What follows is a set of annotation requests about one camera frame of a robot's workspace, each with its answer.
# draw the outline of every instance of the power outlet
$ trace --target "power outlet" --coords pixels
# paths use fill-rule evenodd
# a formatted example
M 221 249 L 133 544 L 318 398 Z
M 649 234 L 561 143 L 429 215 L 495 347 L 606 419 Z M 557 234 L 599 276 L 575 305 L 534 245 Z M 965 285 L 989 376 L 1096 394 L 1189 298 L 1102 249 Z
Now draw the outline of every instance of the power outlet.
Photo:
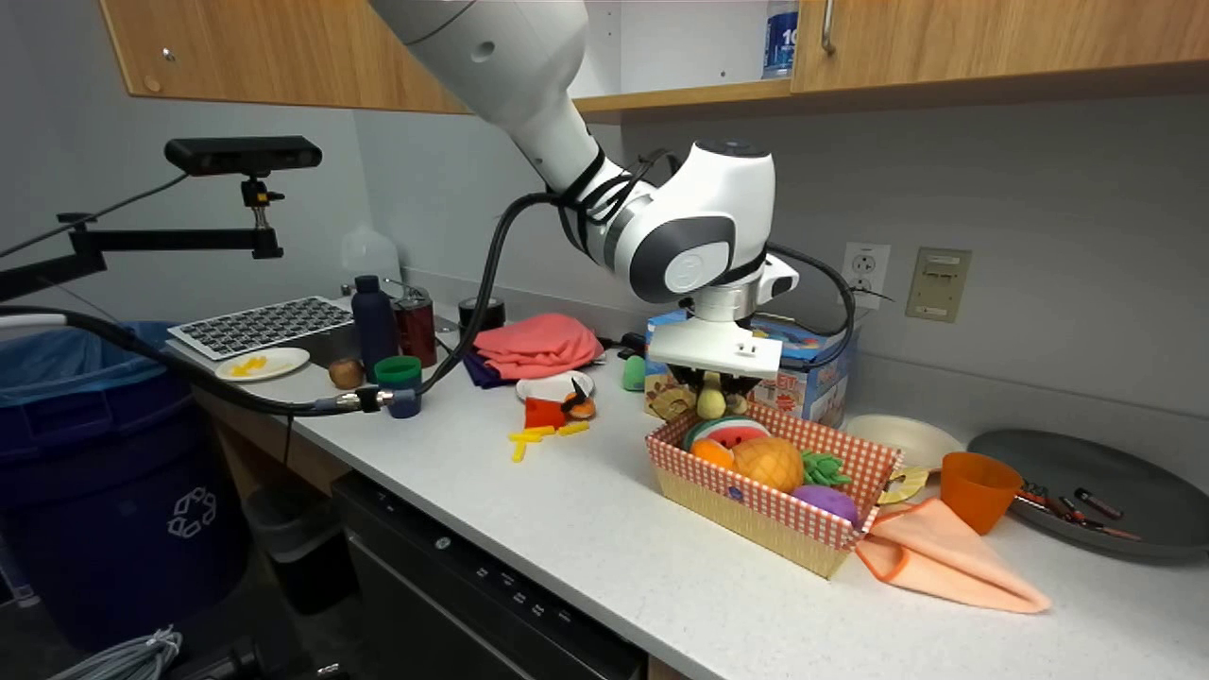
M 893 271 L 893 245 L 885 240 L 848 240 L 844 245 L 844 281 L 853 290 L 863 311 L 879 311 L 885 281 Z

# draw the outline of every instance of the gray plate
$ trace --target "gray plate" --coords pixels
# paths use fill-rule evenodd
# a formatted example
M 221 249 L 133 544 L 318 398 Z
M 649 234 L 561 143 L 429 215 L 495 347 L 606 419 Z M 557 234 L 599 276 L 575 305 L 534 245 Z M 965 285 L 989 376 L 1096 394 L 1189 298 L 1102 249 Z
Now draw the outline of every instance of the gray plate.
M 1118 520 L 1102 524 L 1136 531 L 1136 541 L 1080 528 L 1036 506 L 1012 502 L 1012 517 L 1021 517 L 1026 524 L 1036 524 L 1089 551 L 1136 563 L 1189 563 L 1209 557 L 1209 496 L 1173 477 L 1169 470 L 1157 470 L 1121 451 L 1047 432 L 985 432 L 970 441 L 970 451 L 1021 470 L 1029 482 L 1038 482 L 1050 496 L 1072 496 L 1077 487 L 1089 487 L 1096 500 L 1121 512 Z

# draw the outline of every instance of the robotic arm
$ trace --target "robotic arm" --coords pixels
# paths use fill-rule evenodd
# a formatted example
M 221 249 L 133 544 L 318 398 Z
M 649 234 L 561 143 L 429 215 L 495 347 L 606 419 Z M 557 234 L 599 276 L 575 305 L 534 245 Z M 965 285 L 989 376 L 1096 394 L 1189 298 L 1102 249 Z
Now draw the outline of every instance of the robotic arm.
M 635 183 L 587 131 L 566 87 L 587 52 L 581 0 L 372 0 L 386 28 L 580 208 L 572 245 L 647 301 L 693 298 L 649 358 L 737 376 L 780 371 L 783 342 L 737 322 L 799 286 L 771 256 L 775 165 L 693 149 L 664 186 Z

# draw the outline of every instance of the wooden cabinet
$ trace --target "wooden cabinet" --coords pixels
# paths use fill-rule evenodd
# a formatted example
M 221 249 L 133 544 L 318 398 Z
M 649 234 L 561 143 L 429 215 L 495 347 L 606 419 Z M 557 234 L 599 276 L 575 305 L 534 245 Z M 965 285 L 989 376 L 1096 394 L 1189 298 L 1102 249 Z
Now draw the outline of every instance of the wooden cabinet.
M 449 112 L 368 0 L 104 0 L 128 93 Z
M 800 93 L 1209 65 L 1202 0 L 805 0 L 805 16 Z

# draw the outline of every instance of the wicker basket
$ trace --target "wicker basket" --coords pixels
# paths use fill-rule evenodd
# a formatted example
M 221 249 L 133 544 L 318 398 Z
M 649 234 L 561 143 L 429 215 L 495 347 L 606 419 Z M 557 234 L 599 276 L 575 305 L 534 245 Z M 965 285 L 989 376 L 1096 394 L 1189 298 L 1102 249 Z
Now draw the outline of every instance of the wicker basket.
M 898 453 L 893 446 L 878 446 L 771 408 L 754 408 L 754 419 L 800 451 L 835 453 L 851 477 L 844 492 L 857 502 L 863 517 L 871 517 L 878 496 L 897 473 Z M 647 438 L 657 487 L 674 502 L 771 546 L 791 563 L 800 563 L 819 578 L 833 578 L 863 528 L 766 482 L 693 456 L 682 451 L 682 434 L 693 424 L 693 414 L 682 414 Z

